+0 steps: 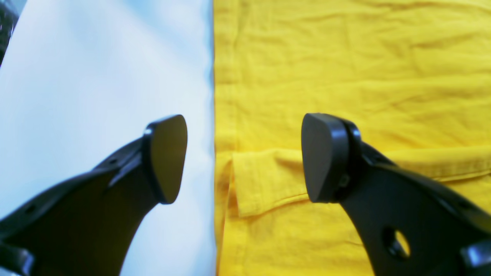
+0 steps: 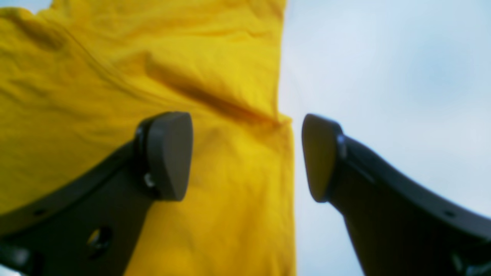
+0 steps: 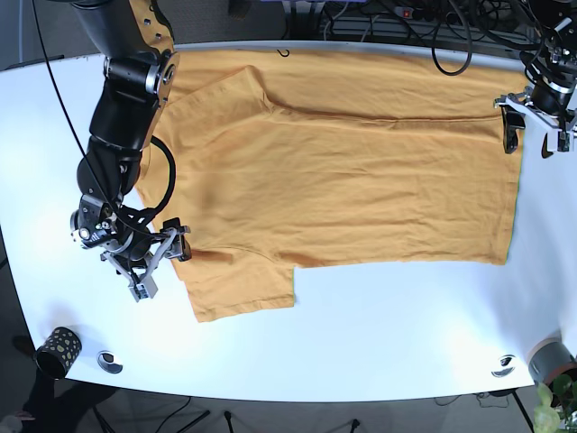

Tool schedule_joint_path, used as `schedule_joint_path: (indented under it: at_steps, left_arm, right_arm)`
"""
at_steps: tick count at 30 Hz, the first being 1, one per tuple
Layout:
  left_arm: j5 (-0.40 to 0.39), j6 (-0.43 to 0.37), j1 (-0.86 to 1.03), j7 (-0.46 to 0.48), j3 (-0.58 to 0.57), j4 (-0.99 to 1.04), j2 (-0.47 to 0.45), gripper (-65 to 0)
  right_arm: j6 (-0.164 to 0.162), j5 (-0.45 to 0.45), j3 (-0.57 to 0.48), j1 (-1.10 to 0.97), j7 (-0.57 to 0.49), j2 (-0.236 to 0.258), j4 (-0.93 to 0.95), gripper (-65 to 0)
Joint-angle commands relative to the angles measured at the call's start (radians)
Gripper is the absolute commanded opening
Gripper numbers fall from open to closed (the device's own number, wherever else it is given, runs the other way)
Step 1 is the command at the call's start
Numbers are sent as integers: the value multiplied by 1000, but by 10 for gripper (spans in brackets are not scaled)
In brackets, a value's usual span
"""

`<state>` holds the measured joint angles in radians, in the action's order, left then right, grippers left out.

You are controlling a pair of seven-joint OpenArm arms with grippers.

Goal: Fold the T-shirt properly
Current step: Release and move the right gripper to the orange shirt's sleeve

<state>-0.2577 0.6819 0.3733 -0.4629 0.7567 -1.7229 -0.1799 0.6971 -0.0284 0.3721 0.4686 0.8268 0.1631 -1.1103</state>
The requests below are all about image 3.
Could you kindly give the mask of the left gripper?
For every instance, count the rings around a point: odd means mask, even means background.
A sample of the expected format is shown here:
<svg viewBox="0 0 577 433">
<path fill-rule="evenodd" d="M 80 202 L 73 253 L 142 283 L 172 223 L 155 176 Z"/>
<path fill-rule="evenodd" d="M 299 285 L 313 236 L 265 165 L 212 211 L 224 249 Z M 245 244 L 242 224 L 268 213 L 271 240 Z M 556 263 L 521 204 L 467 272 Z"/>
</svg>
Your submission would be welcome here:
<svg viewBox="0 0 577 433">
<path fill-rule="evenodd" d="M 512 154 L 517 150 L 518 132 L 525 130 L 527 119 L 545 132 L 541 151 L 543 159 L 556 152 L 575 152 L 576 111 L 561 107 L 557 114 L 547 113 L 535 105 L 531 92 L 531 88 L 526 88 L 521 93 L 501 95 L 494 100 L 494 107 L 501 112 L 504 152 Z"/>
</svg>

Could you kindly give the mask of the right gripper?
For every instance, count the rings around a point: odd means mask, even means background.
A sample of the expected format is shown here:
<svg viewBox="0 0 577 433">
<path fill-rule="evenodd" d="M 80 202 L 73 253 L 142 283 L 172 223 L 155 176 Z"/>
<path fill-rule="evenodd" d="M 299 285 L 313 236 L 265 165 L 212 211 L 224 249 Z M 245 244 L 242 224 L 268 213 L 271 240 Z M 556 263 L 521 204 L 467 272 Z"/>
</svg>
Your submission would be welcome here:
<svg viewBox="0 0 577 433">
<path fill-rule="evenodd" d="M 133 235 L 128 245 L 121 251 L 105 250 L 100 254 L 102 262 L 108 262 L 118 275 L 128 280 L 128 288 L 136 302 L 152 299 L 158 292 L 158 286 L 152 274 L 163 259 L 186 262 L 191 259 L 191 249 L 186 235 L 190 232 L 188 226 L 164 226 L 160 233 L 166 238 L 153 252 L 153 241 L 142 239 L 133 241 Z"/>
</svg>

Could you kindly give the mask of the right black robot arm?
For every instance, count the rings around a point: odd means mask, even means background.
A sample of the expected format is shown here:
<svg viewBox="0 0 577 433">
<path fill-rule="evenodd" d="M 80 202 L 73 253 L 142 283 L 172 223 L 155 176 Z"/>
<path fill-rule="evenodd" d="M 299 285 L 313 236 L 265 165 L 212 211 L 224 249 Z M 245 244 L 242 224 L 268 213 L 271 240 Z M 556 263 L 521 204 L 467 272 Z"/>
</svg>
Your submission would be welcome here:
<svg viewBox="0 0 577 433">
<path fill-rule="evenodd" d="M 174 157 L 153 134 L 179 65 L 174 34 L 155 1 L 71 5 L 105 57 L 103 91 L 77 168 L 81 198 L 70 219 L 71 232 L 83 248 L 102 249 L 101 260 L 125 277 L 136 300 L 151 299 L 158 291 L 152 274 L 159 262 L 190 257 L 188 227 L 178 218 L 163 222 L 157 232 L 148 227 L 168 205 L 176 186 Z M 123 201 L 139 179 L 148 145 L 167 159 L 168 186 L 159 204 L 134 209 Z"/>
</svg>

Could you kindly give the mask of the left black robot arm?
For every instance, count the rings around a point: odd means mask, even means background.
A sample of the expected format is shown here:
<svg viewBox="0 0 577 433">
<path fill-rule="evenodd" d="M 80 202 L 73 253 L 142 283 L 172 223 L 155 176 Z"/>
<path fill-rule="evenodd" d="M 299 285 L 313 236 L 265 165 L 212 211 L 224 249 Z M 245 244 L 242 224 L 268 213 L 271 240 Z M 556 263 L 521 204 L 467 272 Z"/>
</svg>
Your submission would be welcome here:
<svg viewBox="0 0 577 433">
<path fill-rule="evenodd" d="M 459 24 L 467 57 L 455 70 L 439 69 L 446 76 L 463 73 L 471 64 L 477 31 L 489 40 L 518 54 L 528 86 L 518 93 L 501 95 L 494 106 L 501 112 L 503 148 L 513 153 L 518 133 L 526 122 L 543 132 L 541 156 L 576 150 L 576 3 L 574 1 L 441 1 L 433 9 L 436 27 L 431 40 L 432 58 L 443 24 Z"/>
</svg>

